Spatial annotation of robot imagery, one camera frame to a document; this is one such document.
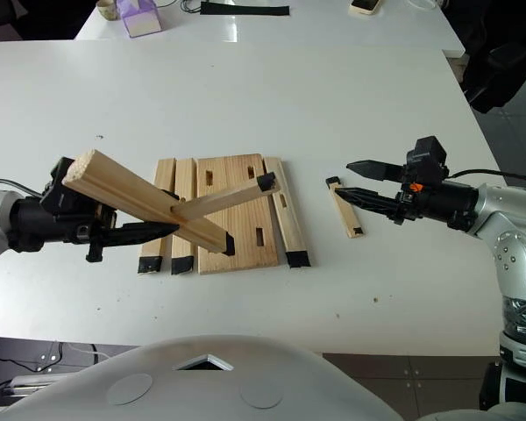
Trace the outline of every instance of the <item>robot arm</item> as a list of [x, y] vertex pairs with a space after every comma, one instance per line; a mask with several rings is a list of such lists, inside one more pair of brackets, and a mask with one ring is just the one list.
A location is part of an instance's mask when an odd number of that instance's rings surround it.
[[22, 197], [0, 190], [0, 254], [8, 249], [38, 252], [46, 242], [89, 244], [86, 260], [102, 260], [103, 248], [140, 244], [166, 237], [175, 224], [141, 222], [115, 227], [111, 207], [62, 185], [73, 162], [62, 158], [51, 172], [42, 196]]
[[366, 178], [401, 183], [395, 199], [358, 188], [336, 192], [345, 201], [386, 215], [397, 224], [432, 218], [485, 241], [494, 256], [503, 295], [501, 355], [526, 368], [526, 189], [485, 184], [475, 189], [446, 181], [445, 159], [446, 152], [435, 137], [419, 139], [406, 165], [377, 161], [347, 165]]

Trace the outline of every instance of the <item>black strap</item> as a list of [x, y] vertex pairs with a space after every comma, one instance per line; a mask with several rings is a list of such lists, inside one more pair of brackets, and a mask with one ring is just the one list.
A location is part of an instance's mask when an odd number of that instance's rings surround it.
[[212, 2], [201, 2], [202, 15], [265, 15], [288, 16], [290, 6], [261, 7], [261, 6], [236, 6]]

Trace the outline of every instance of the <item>white desk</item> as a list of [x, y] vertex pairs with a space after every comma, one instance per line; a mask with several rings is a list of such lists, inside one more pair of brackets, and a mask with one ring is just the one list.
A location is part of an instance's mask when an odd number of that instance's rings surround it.
[[[160, 8], [163, 32], [142, 39], [230, 41], [276, 46], [419, 46], [461, 57], [464, 47], [439, 8], [419, 10], [406, 0], [383, 0], [366, 16], [349, 13], [349, 0], [245, 0], [243, 5], [290, 5], [289, 17], [200, 16], [178, 3]], [[168, 2], [159, 0], [159, 4]], [[93, 11], [76, 39], [128, 38], [122, 21]]]
[[325, 186], [339, 175], [392, 196], [399, 186], [345, 164], [403, 163], [431, 134], [451, 169], [496, 168], [432, 49], [0, 44], [0, 177], [40, 189], [62, 155], [92, 147], [146, 179], [159, 158], [278, 155], [313, 264], [138, 276], [137, 246], [106, 249], [98, 264], [84, 260], [86, 246], [8, 252], [0, 258], [0, 336], [138, 345], [244, 333], [323, 352], [496, 353], [501, 296], [481, 241], [434, 221], [397, 226], [365, 211], [366, 236], [348, 239]]

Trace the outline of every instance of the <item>phone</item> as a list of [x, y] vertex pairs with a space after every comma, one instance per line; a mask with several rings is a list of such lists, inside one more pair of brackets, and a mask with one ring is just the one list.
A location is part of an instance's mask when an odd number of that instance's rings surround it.
[[381, 0], [352, 0], [351, 9], [365, 15], [372, 15], [378, 8]]

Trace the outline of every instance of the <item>purple tissue box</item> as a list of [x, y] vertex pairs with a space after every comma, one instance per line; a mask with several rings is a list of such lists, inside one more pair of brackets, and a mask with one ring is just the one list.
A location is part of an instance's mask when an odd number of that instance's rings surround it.
[[161, 31], [158, 7], [153, 0], [117, 0], [117, 8], [131, 38]]

